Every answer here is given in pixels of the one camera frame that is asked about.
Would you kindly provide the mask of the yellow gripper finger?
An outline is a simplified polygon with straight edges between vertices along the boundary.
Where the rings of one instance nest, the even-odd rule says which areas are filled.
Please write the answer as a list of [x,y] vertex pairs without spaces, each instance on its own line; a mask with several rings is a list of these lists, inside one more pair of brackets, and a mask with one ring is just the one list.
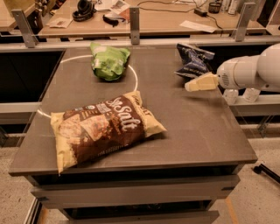
[[219,81],[216,74],[205,73],[188,81],[185,90],[188,92],[214,90],[218,87]]

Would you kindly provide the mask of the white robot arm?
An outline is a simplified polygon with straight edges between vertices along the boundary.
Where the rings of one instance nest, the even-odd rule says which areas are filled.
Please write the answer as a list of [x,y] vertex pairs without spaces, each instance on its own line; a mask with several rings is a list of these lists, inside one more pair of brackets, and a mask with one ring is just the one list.
[[261,91],[280,91],[280,44],[271,45],[261,54],[236,57],[223,62],[216,74],[202,74],[188,81],[188,92],[225,89],[254,88]]

